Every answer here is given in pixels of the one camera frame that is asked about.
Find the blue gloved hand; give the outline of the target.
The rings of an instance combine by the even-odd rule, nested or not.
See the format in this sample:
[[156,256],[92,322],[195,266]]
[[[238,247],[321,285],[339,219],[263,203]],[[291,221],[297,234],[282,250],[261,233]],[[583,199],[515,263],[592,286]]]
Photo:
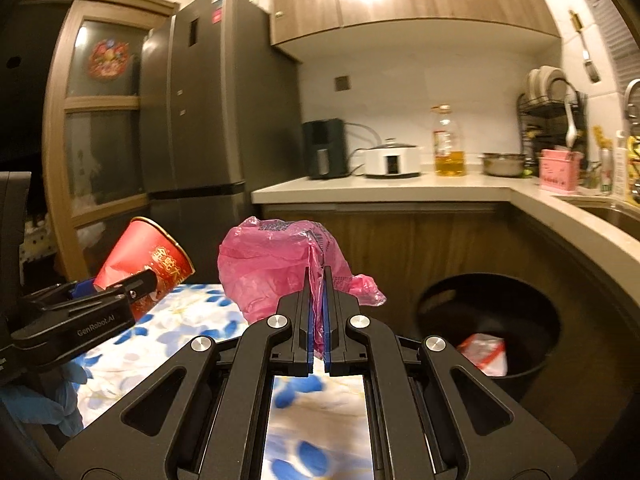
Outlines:
[[4,386],[1,401],[14,420],[29,425],[57,426],[65,437],[75,437],[84,429],[78,408],[76,386],[85,385],[86,371],[76,362],[60,368],[61,380],[52,398],[26,386]]

